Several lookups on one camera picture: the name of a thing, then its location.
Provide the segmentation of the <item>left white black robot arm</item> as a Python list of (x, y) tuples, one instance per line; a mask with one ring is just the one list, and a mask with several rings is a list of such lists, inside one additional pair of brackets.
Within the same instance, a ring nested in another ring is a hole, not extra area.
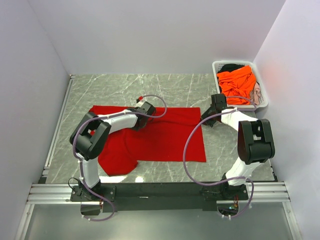
[(98, 156), (109, 135), (123, 129), (142, 129), (155, 112), (156, 108), (152, 104), (141, 101), (135, 107), (116, 113), (97, 115), (89, 111), (84, 115), (69, 142), (80, 167), (78, 184), (88, 201), (94, 201), (100, 195)]

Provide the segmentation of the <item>red t shirt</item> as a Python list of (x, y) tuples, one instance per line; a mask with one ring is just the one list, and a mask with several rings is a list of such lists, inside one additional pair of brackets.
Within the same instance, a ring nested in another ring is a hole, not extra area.
[(156, 108), (161, 118), (150, 120), (140, 130), (121, 129), (108, 136), (98, 163), (108, 176), (126, 175), (140, 161), (181, 162), (185, 145), (186, 161), (206, 162), (202, 129), (192, 137), (192, 130), (201, 120), (198, 107)]

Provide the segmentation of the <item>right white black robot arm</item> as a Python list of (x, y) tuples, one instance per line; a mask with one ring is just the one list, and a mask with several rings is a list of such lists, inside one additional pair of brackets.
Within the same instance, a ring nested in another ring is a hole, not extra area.
[[(210, 116), (222, 114), (211, 119)], [(219, 185), (219, 194), (230, 200), (245, 190), (245, 183), (253, 171), (275, 155), (275, 145), (271, 124), (267, 119), (250, 117), (234, 107), (227, 106), (224, 94), (213, 94), (210, 107), (201, 115), (207, 119), (203, 124), (212, 127), (217, 121), (237, 131), (238, 157), (222, 179), (228, 179)]]

